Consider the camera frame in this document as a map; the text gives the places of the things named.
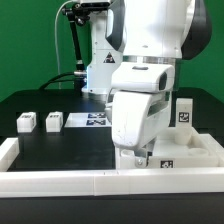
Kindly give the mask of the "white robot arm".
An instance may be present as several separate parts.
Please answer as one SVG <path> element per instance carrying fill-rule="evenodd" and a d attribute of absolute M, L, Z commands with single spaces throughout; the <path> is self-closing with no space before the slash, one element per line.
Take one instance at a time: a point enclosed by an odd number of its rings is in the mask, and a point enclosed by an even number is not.
<path fill-rule="evenodd" d="M 95 11 L 87 96 L 106 101 L 116 166 L 145 168 L 170 122 L 181 60 L 208 45 L 212 25 L 204 0 L 81 0 Z"/>

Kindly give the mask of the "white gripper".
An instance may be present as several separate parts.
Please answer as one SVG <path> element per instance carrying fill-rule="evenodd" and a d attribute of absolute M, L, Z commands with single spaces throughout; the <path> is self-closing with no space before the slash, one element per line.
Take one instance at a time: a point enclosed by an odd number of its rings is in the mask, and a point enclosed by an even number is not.
<path fill-rule="evenodd" d="M 106 106 L 112 141 L 116 148 L 137 150 L 136 167 L 148 166 L 153 149 L 142 147 L 169 125 L 174 79 L 170 64 L 122 62 L 112 74 L 115 94 Z"/>

